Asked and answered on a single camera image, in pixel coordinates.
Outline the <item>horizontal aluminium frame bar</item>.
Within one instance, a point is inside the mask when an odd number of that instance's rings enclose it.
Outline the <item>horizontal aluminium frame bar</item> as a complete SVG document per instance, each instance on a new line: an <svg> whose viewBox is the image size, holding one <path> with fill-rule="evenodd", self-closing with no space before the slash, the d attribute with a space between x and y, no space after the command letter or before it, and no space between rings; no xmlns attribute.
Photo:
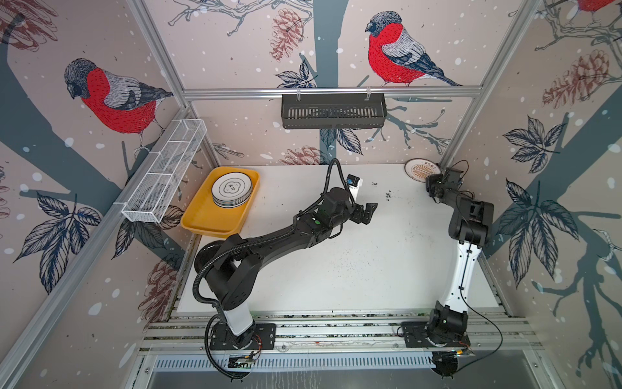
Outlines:
<svg viewBox="0 0 622 389"><path fill-rule="evenodd" d="M480 86L430 86L430 87L360 87L360 88L222 88L187 89L182 95L187 101L196 100L262 100L285 95L343 95L375 93L385 97L479 97L484 89Z"/></svg>

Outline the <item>black round plate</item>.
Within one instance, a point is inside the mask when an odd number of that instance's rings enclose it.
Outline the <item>black round plate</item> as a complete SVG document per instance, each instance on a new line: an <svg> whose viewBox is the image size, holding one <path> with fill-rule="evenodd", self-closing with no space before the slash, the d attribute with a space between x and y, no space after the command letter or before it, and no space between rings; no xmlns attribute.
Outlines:
<svg viewBox="0 0 622 389"><path fill-rule="evenodd" d="M201 272L202 268L213 259L221 245L222 241L210 242L198 251L194 259L194 270L197 273Z"/></svg>

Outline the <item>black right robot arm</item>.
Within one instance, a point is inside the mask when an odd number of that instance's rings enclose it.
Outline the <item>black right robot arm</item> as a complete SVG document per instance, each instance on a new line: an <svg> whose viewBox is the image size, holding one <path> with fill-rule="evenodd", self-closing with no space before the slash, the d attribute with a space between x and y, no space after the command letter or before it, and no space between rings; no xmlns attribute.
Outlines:
<svg viewBox="0 0 622 389"><path fill-rule="evenodd" d="M388 302L421 300L427 322L399 326L408 348L470 344L468 299L478 257L488 239L493 206L458 191L459 174L435 174L403 193L386 191L386 204L368 203L354 217L370 223L363 254L374 268L374 293L395 288Z"/></svg>

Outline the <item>black hanging basket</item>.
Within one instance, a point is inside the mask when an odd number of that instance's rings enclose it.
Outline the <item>black hanging basket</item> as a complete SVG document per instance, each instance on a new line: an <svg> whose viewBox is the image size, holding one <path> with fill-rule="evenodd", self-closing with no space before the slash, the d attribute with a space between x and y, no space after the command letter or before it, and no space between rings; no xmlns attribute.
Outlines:
<svg viewBox="0 0 622 389"><path fill-rule="evenodd" d="M373 129L387 117L382 93L283 95L281 122L287 130Z"/></svg>

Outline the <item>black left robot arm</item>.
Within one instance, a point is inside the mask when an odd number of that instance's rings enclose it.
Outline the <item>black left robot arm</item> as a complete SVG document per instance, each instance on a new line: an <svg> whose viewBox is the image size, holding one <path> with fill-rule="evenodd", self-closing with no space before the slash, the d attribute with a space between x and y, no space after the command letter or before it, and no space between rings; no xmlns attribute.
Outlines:
<svg viewBox="0 0 622 389"><path fill-rule="evenodd" d="M225 341L245 348L256 340L256 323L246 306L259 272L268 264L295 251L309 249L336 238L347 221L369 224L378 204L358 204L349 187L323 192L299 211L290 226L254 238L234 234L200 249L194 260L194 299L217 310L225 326Z"/></svg>

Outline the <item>white black pattern plate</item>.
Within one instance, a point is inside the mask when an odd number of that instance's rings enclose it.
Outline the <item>white black pattern plate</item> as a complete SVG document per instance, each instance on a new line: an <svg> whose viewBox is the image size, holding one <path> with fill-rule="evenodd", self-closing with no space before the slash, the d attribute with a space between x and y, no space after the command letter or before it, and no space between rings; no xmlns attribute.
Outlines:
<svg viewBox="0 0 622 389"><path fill-rule="evenodd" d="M212 199L222 208L240 207L253 192L253 183L245 173L226 173L212 185Z"/></svg>

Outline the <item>yellow plastic bin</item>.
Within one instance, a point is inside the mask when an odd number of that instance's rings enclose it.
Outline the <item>yellow plastic bin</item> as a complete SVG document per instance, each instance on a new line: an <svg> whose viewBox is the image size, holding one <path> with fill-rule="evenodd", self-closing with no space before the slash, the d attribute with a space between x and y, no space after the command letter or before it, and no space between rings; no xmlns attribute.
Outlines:
<svg viewBox="0 0 622 389"><path fill-rule="evenodd" d="M253 183L253 192L248 201L240 207L219 207L212 199L212 185L224 174L234 172L249 175ZM212 170L186 209L181 219L181 226L192 233L223 239L240 233L254 197L259 191L259 184L260 174L255 170L233 167L219 167Z"/></svg>

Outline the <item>aluminium frame post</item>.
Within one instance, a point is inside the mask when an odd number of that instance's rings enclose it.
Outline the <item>aluminium frame post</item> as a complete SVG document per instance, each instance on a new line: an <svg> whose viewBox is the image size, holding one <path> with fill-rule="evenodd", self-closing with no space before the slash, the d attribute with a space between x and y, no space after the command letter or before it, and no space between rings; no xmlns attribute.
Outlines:
<svg viewBox="0 0 622 389"><path fill-rule="evenodd" d="M473 98L444 154L442 155L440 160L440 167L442 169L453 164L458 150L466 139L468 131L470 131L472 126L476 123L476 119L484 108L489 97L492 95L492 92L497 86L497 83L505 68L518 48L521 39L529 29L531 21L533 20L536 11L538 11L540 4L541 1L536 0L522 1L520 7L513 14L513 21L510 24L504 39L501 41L490 68L484 76L477 96Z"/></svg>
<svg viewBox="0 0 622 389"><path fill-rule="evenodd" d="M128 0L127 3L184 118L199 119L195 108L184 96L185 89L181 78L150 15L147 3L143 0Z"/></svg>

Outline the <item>orange sunburst plate corner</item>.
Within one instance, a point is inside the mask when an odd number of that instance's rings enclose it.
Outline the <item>orange sunburst plate corner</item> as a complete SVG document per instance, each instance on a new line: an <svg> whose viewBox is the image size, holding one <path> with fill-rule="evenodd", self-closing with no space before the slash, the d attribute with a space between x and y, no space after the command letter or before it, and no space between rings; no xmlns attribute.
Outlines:
<svg viewBox="0 0 622 389"><path fill-rule="evenodd" d="M437 164L423 158L409 160L405 164L404 170L409 178L418 183L425 183L429 176L439 174L441 172Z"/></svg>

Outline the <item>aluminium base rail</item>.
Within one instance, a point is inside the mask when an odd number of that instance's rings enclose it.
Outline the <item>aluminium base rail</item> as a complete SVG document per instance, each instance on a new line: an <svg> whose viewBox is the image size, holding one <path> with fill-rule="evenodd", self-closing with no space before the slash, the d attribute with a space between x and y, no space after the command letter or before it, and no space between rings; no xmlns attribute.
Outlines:
<svg viewBox="0 0 622 389"><path fill-rule="evenodd" d="M214 323L213 312L173 314L165 322L147 325L137 345L132 376L147 381L157 371L211 371L207 352L225 367L233 355L252 352L259 358L251 372L328 371L366 369L443 369L480 367L503 357L518 357L531 373L543 366L539 342L525 319L489 313L470 317L465 338L434 345L426 335L421 312L371 314L275 314L256 319L251 345L234 348L225 326Z"/></svg>

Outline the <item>right aluminium frame post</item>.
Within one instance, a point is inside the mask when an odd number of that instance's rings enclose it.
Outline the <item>right aluminium frame post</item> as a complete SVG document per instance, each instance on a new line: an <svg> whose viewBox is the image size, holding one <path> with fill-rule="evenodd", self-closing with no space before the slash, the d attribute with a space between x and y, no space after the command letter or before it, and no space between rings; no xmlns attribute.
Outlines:
<svg viewBox="0 0 622 389"><path fill-rule="evenodd" d="M458 150L466 139L468 131L470 131L472 126L476 123L476 119L484 108L489 97L492 95L492 92L497 86L497 83L505 68L518 48L521 39L529 29L531 21L533 20L536 11L538 11L540 4L541 1L536 0L522 1L520 7L513 14L513 21L510 24L504 39L501 41L490 68L484 76L477 96L473 98L444 154L442 155L440 160L440 167L442 169L453 164Z"/></svg>

